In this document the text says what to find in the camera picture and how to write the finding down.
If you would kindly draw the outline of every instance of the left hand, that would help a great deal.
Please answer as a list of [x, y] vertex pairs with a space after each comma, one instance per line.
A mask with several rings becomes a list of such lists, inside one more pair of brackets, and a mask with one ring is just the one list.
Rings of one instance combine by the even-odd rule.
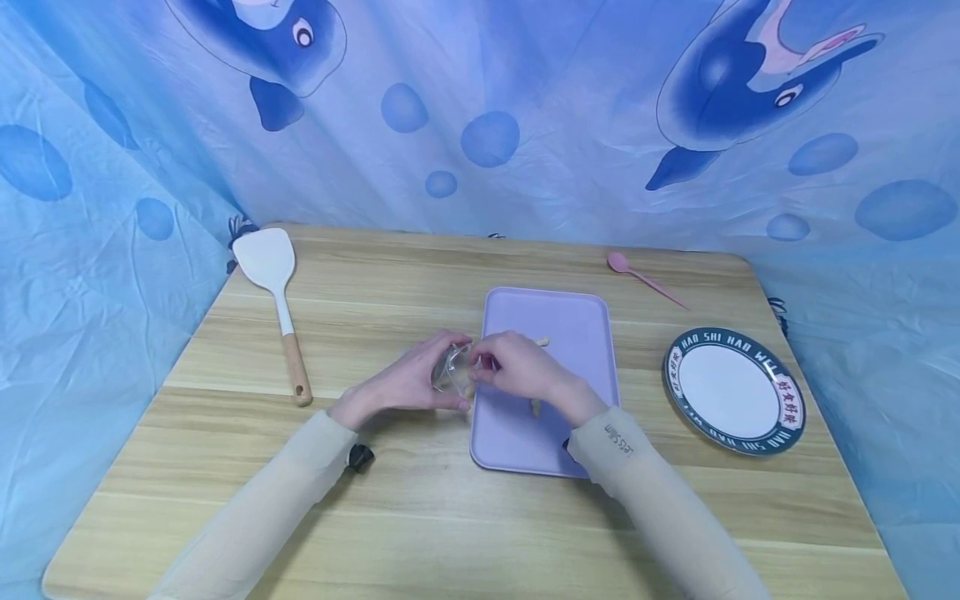
[[464, 333], [441, 329], [429, 340], [415, 344], [393, 365], [344, 392], [326, 412], [347, 429], [357, 431], [370, 417], [387, 408], [466, 411], [469, 402], [435, 390], [430, 374], [451, 344], [470, 341]]

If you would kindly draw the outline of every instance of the dolphin eye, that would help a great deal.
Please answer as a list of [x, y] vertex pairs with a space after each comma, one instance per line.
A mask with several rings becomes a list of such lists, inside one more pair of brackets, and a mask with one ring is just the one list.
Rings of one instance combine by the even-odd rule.
[[793, 99], [800, 95], [800, 92], [804, 91], [803, 84], [797, 84], [789, 89], [785, 89], [777, 96], [777, 100], [774, 100], [774, 106], [777, 108], [783, 108], [793, 102]]
[[313, 28], [303, 17], [294, 23], [294, 41], [300, 48], [306, 48], [313, 43]]

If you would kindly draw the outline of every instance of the tabletop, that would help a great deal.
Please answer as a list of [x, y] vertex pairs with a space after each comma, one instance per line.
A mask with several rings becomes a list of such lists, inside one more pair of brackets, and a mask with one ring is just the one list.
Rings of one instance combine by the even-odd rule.
[[[287, 288], [314, 391], [297, 408], [271, 297], [237, 270], [44, 577], [53, 598], [143, 598], [182, 548], [315, 411], [440, 327], [476, 334], [507, 285], [599, 295], [620, 396], [733, 535], [775, 598], [905, 598], [746, 261], [620, 249], [684, 311], [611, 272], [610, 248], [284, 226]], [[660, 375], [683, 331], [715, 325], [774, 351], [807, 398], [800, 441], [742, 456], [695, 433]], [[371, 469], [315, 506], [251, 598], [670, 598], [626, 513], [586, 481], [483, 470], [469, 415], [396, 412], [361, 432]]]

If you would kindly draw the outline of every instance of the sleeve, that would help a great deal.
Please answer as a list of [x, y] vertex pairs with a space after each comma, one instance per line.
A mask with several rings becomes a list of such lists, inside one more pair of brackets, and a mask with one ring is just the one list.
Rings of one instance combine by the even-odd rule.
[[180, 553], [148, 600], [242, 600], [340, 478], [356, 433], [314, 415]]
[[570, 456], [623, 504], [685, 598], [768, 600], [770, 593], [707, 505], [618, 407], [575, 429]]

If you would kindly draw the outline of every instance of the hand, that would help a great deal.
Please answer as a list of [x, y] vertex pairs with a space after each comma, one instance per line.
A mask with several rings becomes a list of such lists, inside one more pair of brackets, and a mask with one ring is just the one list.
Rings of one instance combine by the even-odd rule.
[[370, 417], [387, 408], [466, 411], [469, 402], [455, 394], [436, 391], [430, 374], [450, 345], [470, 342], [463, 333], [441, 329], [429, 340], [415, 344], [393, 365], [344, 392], [327, 413], [347, 429], [357, 431]]
[[607, 404], [584, 379], [515, 331], [497, 333], [477, 342], [470, 352], [470, 364], [478, 361], [479, 367], [470, 373], [471, 379], [513, 396], [550, 402], [574, 427], [607, 410]]

